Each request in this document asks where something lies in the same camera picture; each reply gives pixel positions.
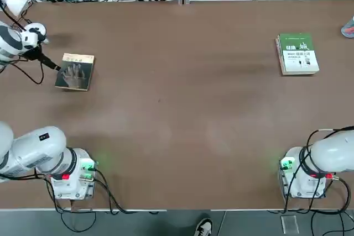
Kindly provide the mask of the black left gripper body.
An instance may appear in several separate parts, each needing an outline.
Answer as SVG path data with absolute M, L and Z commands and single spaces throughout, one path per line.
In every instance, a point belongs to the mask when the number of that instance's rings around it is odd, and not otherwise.
M 26 52 L 26 59 L 29 61 L 43 61 L 44 58 L 45 55 L 43 54 L 41 45 L 38 45 L 37 47 L 32 48 Z

